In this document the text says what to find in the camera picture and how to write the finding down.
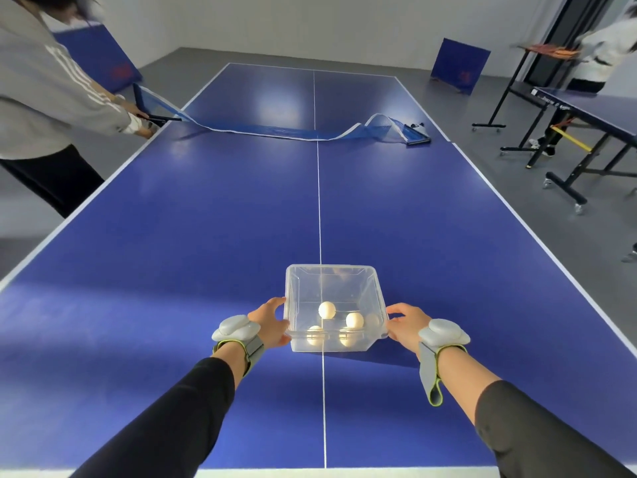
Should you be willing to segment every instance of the person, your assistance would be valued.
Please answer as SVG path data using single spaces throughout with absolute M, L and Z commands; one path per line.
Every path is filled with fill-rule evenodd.
M 583 52 L 589 54 L 579 62 L 566 89 L 597 94 L 624 59 L 637 51 L 637 4 L 628 8 L 625 18 L 604 29 L 580 35 L 576 41 L 582 45 Z M 549 141 L 543 154 L 553 157 L 562 135 L 552 130 L 551 126 L 567 118 L 568 111 L 556 110 L 544 136 L 537 140 L 529 139 L 531 149 L 537 150 Z
M 273 298 L 248 314 L 260 326 L 257 336 L 266 352 L 290 342 L 285 334 L 288 321 L 275 318 L 284 302 L 283 297 Z M 418 332 L 431 318 L 405 303 L 389 306 L 387 312 L 402 314 L 388 321 L 389 337 L 416 359 Z M 86 460 L 72 478 L 193 477 L 217 442 L 235 390 L 249 368 L 247 354 L 238 342 L 218 347 Z M 461 348 L 440 351 L 438 373 L 494 451 L 502 476 L 634 478 L 628 468 Z
M 80 156 L 74 125 L 152 137 L 147 115 L 87 76 L 53 38 L 42 13 L 63 23 L 79 0 L 0 0 L 0 166 L 66 218 L 104 180 Z

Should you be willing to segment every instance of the black pants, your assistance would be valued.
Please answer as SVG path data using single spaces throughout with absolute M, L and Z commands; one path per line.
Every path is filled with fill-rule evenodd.
M 600 90 L 604 88 L 606 82 L 593 82 L 590 80 L 583 79 L 573 79 L 566 86 L 567 90 L 576 90 L 578 92 L 588 92 L 589 94 L 597 94 Z M 559 124 L 568 118 L 568 111 L 557 110 L 553 115 L 553 119 L 548 123 L 548 127 L 544 132 L 544 137 L 546 137 L 551 145 L 556 145 L 562 139 L 561 134 L 557 134 L 553 129 L 551 129 L 552 125 Z
M 0 159 L 0 166 L 64 218 L 104 182 L 73 145 L 36 159 Z

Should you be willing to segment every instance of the gray hoodie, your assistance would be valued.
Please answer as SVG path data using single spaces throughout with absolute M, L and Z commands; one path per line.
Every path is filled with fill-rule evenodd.
M 0 0 L 0 159 L 32 159 L 66 148 L 72 125 L 132 133 L 135 116 L 91 87 L 49 29 L 14 0 Z

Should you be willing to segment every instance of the plastic container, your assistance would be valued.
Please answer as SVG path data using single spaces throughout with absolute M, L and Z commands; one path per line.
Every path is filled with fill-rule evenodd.
M 287 333 L 295 353 L 367 351 L 387 337 L 385 302 L 371 266 L 290 265 L 285 296 L 284 318 L 290 321 Z M 323 302 L 335 305 L 332 319 L 319 315 Z M 361 328 L 347 326 L 354 312 L 362 315 Z

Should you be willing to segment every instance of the gray floor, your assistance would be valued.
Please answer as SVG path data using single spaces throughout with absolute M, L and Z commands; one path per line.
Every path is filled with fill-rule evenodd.
M 511 97 L 499 117 L 508 124 L 501 134 L 493 129 L 471 131 L 472 122 L 488 120 L 506 80 L 484 77 L 473 95 L 467 97 L 430 81 L 426 71 L 199 49 L 179 49 L 145 67 L 142 73 L 146 86 L 181 106 L 228 62 L 397 76 L 633 344 L 637 344 L 637 265 L 620 262 L 637 241 L 637 197 L 631 192 L 637 180 L 583 176 L 575 186 L 589 198 L 589 204 L 585 215 L 575 216 L 573 202 L 557 189 L 543 190 L 542 182 L 547 170 L 564 177 L 569 174 L 584 155 L 576 146 L 565 141 L 556 157 L 541 160 L 532 170 L 524 168 L 525 157 L 498 156 L 500 146 L 517 145 L 537 109 Z M 593 131 L 573 133 L 589 143 L 600 136 Z M 82 130 L 74 130 L 73 138 L 86 160 L 104 177 L 112 174 L 143 142 L 131 136 L 107 139 Z M 615 142 L 610 144 L 597 166 L 620 147 Z M 637 171 L 634 152 L 618 169 Z M 52 209 L 0 169 L 0 277 L 60 221 Z

